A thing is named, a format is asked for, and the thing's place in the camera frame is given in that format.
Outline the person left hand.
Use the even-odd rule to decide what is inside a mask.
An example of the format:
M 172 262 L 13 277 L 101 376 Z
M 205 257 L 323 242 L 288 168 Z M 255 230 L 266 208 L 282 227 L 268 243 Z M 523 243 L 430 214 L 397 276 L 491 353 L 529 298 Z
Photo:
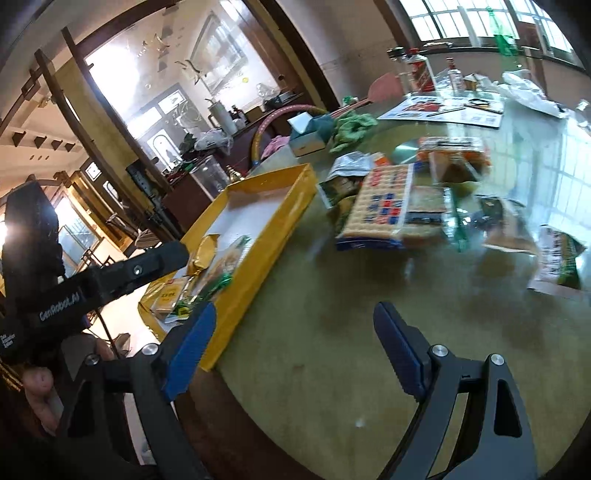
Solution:
M 63 404 L 54 388 L 53 375 L 47 368 L 24 371 L 22 382 L 25 397 L 43 429 L 55 435 L 63 413 Z

